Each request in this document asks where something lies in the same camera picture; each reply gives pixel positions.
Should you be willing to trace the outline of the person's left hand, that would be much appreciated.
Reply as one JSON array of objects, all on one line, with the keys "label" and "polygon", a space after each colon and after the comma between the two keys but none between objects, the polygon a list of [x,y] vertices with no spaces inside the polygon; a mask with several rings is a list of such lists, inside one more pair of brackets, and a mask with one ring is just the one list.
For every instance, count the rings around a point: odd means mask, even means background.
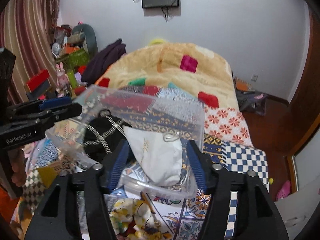
[{"label": "person's left hand", "polygon": [[27,175],[25,172],[24,151],[19,148],[17,153],[17,157],[11,160],[11,166],[14,172],[11,179],[16,186],[20,187],[25,184]]}]

